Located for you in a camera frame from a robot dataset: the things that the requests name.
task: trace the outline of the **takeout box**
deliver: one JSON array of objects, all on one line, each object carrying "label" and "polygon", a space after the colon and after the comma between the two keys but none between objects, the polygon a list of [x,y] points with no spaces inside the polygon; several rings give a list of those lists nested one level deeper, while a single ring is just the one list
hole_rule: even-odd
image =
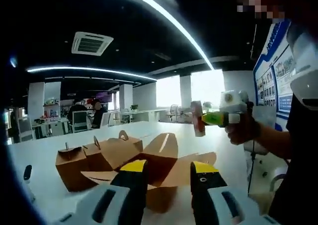
[{"label": "takeout box", "polygon": [[56,169],[70,192],[82,191],[95,184],[81,174],[82,170],[89,170],[86,156],[82,147],[59,150],[55,162]]},{"label": "takeout box", "polygon": [[[147,207],[154,212],[164,213],[173,203],[177,186],[190,185],[190,164],[200,161],[213,165],[216,154],[191,154],[178,158],[178,144],[173,133],[163,133],[153,139],[150,144],[134,159],[148,161],[149,180]],[[116,176],[115,171],[82,171],[82,174],[100,184],[110,183]]]},{"label": "takeout box", "polygon": [[143,150],[142,141],[127,136],[125,131],[118,138],[110,138],[83,147],[59,150],[56,169],[68,191],[82,191],[96,185],[81,171],[113,171],[136,158]]},{"label": "takeout box", "polygon": [[142,141],[127,136],[125,131],[120,131],[118,138],[110,138],[83,146],[87,157],[89,171],[112,171],[135,158],[142,150]]}]

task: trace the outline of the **ceiling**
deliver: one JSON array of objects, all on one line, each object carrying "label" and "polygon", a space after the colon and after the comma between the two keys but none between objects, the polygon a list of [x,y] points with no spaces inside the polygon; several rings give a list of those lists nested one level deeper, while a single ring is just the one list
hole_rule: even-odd
[{"label": "ceiling", "polygon": [[[155,1],[187,29],[206,56],[212,58],[215,69],[253,69],[267,37],[269,20],[255,19],[254,12],[237,12],[237,0]],[[90,67],[153,78],[188,75],[209,69],[205,62],[195,63],[202,56],[188,39],[171,22],[140,0],[15,2],[18,6],[9,7],[10,34],[7,45],[8,58],[15,58],[17,67],[13,69],[7,65],[6,69],[16,79],[22,77],[23,81],[20,81],[19,90],[8,92],[8,97],[25,95],[29,82],[45,78],[50,78],[46,81],[62,81],[65,95],[85,90],[107,90],[124,83],[114,82],[114,79],[129,81],[125,83],[133,85],[151,82],[104,72],[56,70],[26,73],[32,67]],[[74,35],[78,31],[110,36],[114,40],[101,56],[72,54]],[[183,63],[193,61],[188,63],[191,66],[183,68]],[[155,72],[171,66],[180,68],[162,70],[158,74]]]}]

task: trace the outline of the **led light strip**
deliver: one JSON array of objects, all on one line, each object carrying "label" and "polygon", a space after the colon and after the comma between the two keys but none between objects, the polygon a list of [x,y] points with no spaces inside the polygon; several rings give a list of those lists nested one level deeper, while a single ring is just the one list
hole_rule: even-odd
[{"label": "led light strip", "polygon": [[175,27],[178,28],[179,31],[191,42],[191,44],[197,49],[197,51],[200,53],[202,58],[205,60],[207,65],[214,70],[212,64],[210,63],[208,57],[204,54],[203,50],[200,48],[200,46],[197,44],[197,42],[192,38],[192,36],[184,29],[184,27],[168,12],[166,11],[161,5],[159,5],[154,0],[142,0],[145,3],[152,6],[155,10],[157,10],[159,13],[161,13],[165,18],[167,18]]},{"label": "led light strip", "polygon": [[157,81],[156,79],[152,77],[146,77],[142,75],[135,75],[131,73],[126,72],[120,72],[120,71],[114,71],[114,70],[104,70],[104,69],[96,69],[96,68],[85,68],[85,67],[66,67],[66,66],[56,66],[56,67],[43,67],[43,68],[35,68],[35,69],[29,69],[27,70],[29,73],[35,73],[40,71],[49,71],[49,70],[86,70],[86,71],[97,71],[97,72],[104,72],[104,73],[113,73],[113,74],[119,74],[119,75],[128,75],[133,77],[140,77],[144,79],[149,79],[153,81]]}]

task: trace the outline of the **cable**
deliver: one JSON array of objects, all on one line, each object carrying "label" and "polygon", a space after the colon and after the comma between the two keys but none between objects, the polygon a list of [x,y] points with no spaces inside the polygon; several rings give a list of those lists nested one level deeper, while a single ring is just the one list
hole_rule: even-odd
[{"label": "cable", "polygon": [[251,156],[252,156],[252,168],[250,171],[250,178],[249,178],[249,182],[248,182],[248,189],[247,189],[248,193],[249,193],[250,185],[252,182],[252,175],[253,175],[253,168],[254,168],[254,161],[255,161],[255,140],[253,140],[253,151],[251,153]]}]

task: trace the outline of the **white table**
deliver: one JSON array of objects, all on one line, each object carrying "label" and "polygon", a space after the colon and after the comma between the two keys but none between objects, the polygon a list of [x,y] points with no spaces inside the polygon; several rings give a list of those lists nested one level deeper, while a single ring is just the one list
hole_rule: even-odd
[{"label": "white table", "polygon": [[[36,197],[35,206],[47,220],[54,221],[67,212],[74,212],[77,201],[87,193],[87,191],[69,193],[66,190],[55,168],[57,150],[64,148],[65,142],[69,143],[69,147],[92,143],[94,135],[98,140],[117,137],[120,130],[125,130],[128,135],[133,137],[141,138],[144,147],[160,133],[175,133],[179,146],[179,157],[195,152],[214,151],[217,154],[215,167],[219,169],[227,184],[247,192],[243,146],[231,145],[224,129],[216,126],[206,127],[206,136],[196,138],[193,125],[136,122],[9,145],[13,163],[20,178],[22,178],[26,165],[32,165],[30,187]],[[145,209],[142,224],[194,225],[190,187],[185,186],[178,189],[173,207],[165,214],[154,214]]]},{"label": "white table", "polygon": [[130,119],[131,116],[134,115],[134,122],[140,121],[147,121],[147,122],[158,122],[159,121],[159,113],[162,111],[166,111],[166,109],[154,109],[154,110],[140,110],[140,111],[131,111],[131,112],[119,112],[120,116],[122,115],[129,115]]}]

